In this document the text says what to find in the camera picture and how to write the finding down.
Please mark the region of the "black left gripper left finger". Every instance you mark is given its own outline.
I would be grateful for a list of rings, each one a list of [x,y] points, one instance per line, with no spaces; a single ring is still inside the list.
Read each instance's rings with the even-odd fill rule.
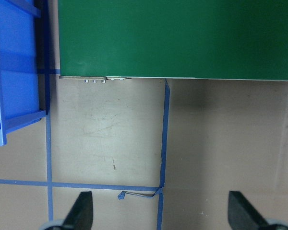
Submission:
[[[93,226],[94,209],[91,191],[79,194],[65,219],[52,220],[40,230],[90,230]]]

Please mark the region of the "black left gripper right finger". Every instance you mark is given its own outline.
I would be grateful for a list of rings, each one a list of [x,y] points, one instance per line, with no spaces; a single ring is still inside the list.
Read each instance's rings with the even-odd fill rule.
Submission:
[[[240,191],[228,193],[228,223],[232,230],[288,230],[288,224],[265,219]]]

